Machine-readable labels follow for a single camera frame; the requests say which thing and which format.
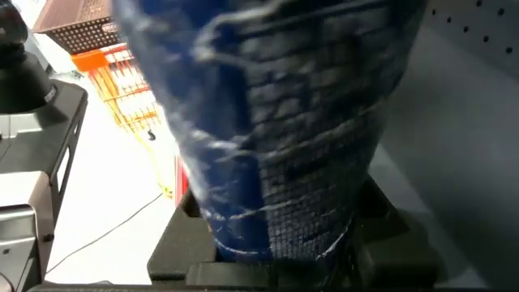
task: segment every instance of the black base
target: black base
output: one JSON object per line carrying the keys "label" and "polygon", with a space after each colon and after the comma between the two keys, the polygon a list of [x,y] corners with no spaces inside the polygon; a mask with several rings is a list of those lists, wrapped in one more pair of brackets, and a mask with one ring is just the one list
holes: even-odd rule
{"label": "black base", "polygon": [[148,273],[153,284],[168,286],[308,288],[325,279],[343,287],[427,288],[440,266],[427,235],[410,228],[372,179],[362,190],[354,245],[342,263],[329,277],[317,265],[221,263],[188,191],[148,262]]}

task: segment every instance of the cable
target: cable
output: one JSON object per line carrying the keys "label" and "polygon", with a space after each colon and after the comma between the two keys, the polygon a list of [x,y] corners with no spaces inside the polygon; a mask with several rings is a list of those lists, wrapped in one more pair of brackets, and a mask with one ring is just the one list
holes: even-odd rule
{"label": "cable", "polygon": [[60,260],[57,264],[55,264],[52,268],[49,268],[47,269],[47,275],[54,271],[60,264],[63,264],[63,262],[65,260],[68,260],[71,256],[75,255],[76,253],[82,251],[83,249],[87,248],[87,247],[90,247],[91,245],[93,245],[94,243],[97,243],[98,241],[102,240],[103,238],[105,238],[106,236],[108,236],[109,234],[111,234],[112,232],[114,232],[117,228],[125,225],[128,221],[130,221],[131,219],[133,219],[135,216],[137,216],[139,213],[141,213],[144,209],[146,209],[149,205],[155,203],[155,201],[159,200],[160,198],[162,197],[162,193],[155,199],[149,201],[147,204],[145,204],[143,207],[141,207],[139,210],[137,210],[137,212],[133,213],[133,215],[131,215],[130,217],[128,217],[125,221],[119,223],[117,226],[115,226],[114,228],[112,228],[111,230],[109,230],[108,232],[106,232],[105,234],[103,234],[102,236],[100,236],[99,238],[91,241],[90,243],[88,244],[85,244],[84,246],[78,248],[77,250],[73,251],[72,253],[70,253],[69,255],[65,256],[62,260]]}

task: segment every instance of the orange crate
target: orange crate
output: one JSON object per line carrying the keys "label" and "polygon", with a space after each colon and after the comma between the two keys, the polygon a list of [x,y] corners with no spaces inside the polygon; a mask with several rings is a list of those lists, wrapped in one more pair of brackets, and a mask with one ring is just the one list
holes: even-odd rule
{"label": "orange crate", "polygon": [[148,83],[126,44],[96,49],[72,56],[79,71],[88,74],[103,102],[108,106],[115,122],[148,150],[164,193],[178,203],[187,190],[187,179],[178,156],[172,166],[173,176],[161,173],[157,167],[156,153],[151,142],[141,137],[143,131],[152,132],[161,126],[161,107],[157,104]]}

